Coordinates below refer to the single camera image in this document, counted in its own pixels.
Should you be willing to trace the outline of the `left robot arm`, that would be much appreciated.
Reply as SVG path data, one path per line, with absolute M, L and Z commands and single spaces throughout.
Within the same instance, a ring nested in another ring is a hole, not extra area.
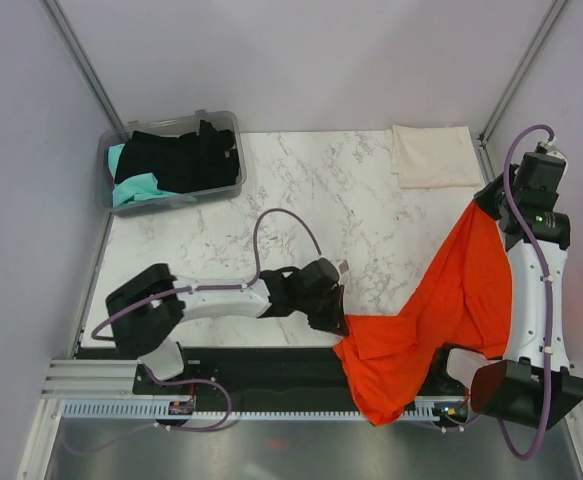
M 184 285 L 164 263 L 154 264 L 116 289 L 105 300 L 110 341 L 126 359 L 139 361 L 169 393 L 190 382 L 190 369 L 170 338 L 175 328 L 198 319 L 227 316 L 288 317 L 302 313 L 311 329 L 349 335 L 344 285 L 338 269 L 318 258 L 303 268 L 263 270 L 242 283 Z

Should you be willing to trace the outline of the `cream folded cloth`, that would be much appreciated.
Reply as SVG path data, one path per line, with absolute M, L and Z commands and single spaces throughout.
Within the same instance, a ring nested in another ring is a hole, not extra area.
M 393 125 L 387 132 L 391 171 L 401 189 L 471 187 L 482 175 L 467 126 L 412 128 Z

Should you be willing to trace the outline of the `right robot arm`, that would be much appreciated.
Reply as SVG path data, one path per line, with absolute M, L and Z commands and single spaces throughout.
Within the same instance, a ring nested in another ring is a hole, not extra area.
M 429 368 L 429 381 L 448 394 L 463 385 L 474 412 L 537 428 L 550 402 L 553 427 L 583 400 L 583 379 L 570 374 L 562 329 L 562 279 L 570 245 L 570 221 L 555 211 L 567 166 L 556 151 L 524 154 L 511 166 L 510 190 L 523 218 L 505 196 L 505 175 L 475 195 L 477 205 L 498 221 L 512 276 L 512 321 L 503 357 L 452 347 Z

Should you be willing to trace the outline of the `teal garment in bin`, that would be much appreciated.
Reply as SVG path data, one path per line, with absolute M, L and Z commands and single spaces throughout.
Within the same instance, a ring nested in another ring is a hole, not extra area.
M 152 173 L 134 175 L 124 181 L 117 181 L 115 174 L 123 148 L 124 144 L 117 144 L 110 147 L 107 153 L 107 166 L 113 180 L 112 204 L 114 207 L 175 196 L 174 192 L 161 190 L 158 187 L 157 178 Z

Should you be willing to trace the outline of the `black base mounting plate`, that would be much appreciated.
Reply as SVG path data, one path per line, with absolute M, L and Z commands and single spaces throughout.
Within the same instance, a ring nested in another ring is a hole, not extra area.
M 182 348 L 185 369 L 180 379 L 207 379 L 230 394 L 232 405 L 254 407 L 354 407 L 340 360 L 328 347 Z M 132 393 L 136 395 L 184 395 L 189 386 L 155 384 L 138 365 Z M 223 394 L 209 385 L 193 387 L 195 398 L 205 406 L 218 407 Z M 460 406 L 464 387 L 433 367 L 420 388 L 417 400 L 442 406 Z

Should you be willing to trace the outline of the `clear plastic storage bin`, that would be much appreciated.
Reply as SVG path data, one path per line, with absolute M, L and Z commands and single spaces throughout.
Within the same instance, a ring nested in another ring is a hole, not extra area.
M 229 111 L 107 131 L 97 156 L 102 204 L 119 217 L 228 200 L 247 179 L 238 120 Z

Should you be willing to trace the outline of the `orange t-shirt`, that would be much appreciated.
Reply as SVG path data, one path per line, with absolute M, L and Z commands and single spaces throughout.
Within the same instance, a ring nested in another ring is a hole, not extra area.
M 399 313 L 347 315 L 349 334 L 334 352 L 356 407 L 375 426 L 397 420 L 445 344 L 502 356 L 511 310 L 512 278 L 500 233 L 470 203 Z

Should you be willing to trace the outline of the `aluminium frame post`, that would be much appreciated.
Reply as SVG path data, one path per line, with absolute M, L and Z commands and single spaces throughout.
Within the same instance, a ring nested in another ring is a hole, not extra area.
M 490 113 L 484 127 L 477 135 L 479 145 L 483 148 L 486 147 L 488 141 L 493 136 L 519 88 L 537 61 L 546 41 L 570 4 L 571 1 L 569 0 L 553 0 L 550 2 L 548 9 L 543 15 L 520 60 L 516 64 L 502 94 L 498 98 L 494 109 Z
M 104 113 L 111 128 L 121 138 L 127 140 L 129 136 L 125 133 L 125 125 L 107 94 L 104 85 L 102 84 L 60 2 L 57 0 L 40 0 L 39 3 L 59 34 L 62 42 L 72 57 L 74 64 L 85 80 L 92 96 Z

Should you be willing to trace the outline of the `left aluminium frame post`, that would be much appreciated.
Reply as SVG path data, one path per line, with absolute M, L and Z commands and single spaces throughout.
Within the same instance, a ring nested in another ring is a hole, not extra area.
M 102 84 L 60 2 L 57 0 L 40 0 L 39 3 L 59 34 L 62 42 L 72 57 L 74 64 L 85 80 L 92 96 L 104 113 L 111 128 L 121 138 L 127 140 L 129 136 L 125 133 L 125 125 L 107 94 L 104 85 Z

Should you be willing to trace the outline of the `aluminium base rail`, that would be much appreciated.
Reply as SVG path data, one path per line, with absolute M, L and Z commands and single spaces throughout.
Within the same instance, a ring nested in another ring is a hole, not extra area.
M 132 395 L 134 360 L 53 360 L 43 399 L 122 399 Z

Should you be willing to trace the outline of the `right aluminium frame post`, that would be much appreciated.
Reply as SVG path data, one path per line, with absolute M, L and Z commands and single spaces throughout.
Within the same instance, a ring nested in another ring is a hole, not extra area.
M 569 0 L 553 0 L 550 2 L 548 9 L 543 15 L 520 60 L 516 64 L 502 94 L 498 98 L 494 109 L 490 113 L 484 127 L 477 135 L 479 145 L 483 148 L 486 147 L 488 141 L 493 136 L 519 88 L 537 61 L 546 41 L 570 4 L 571 1 Z

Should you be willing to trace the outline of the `black garment in bin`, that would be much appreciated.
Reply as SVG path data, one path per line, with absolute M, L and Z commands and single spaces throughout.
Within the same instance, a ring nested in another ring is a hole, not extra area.
M 235 134 L 204 120 L 197 132 L 175 137 L 135 131 L 124 144 L 115 179 L 144 173 L 176 194 L 233 186 L 240 174 Z

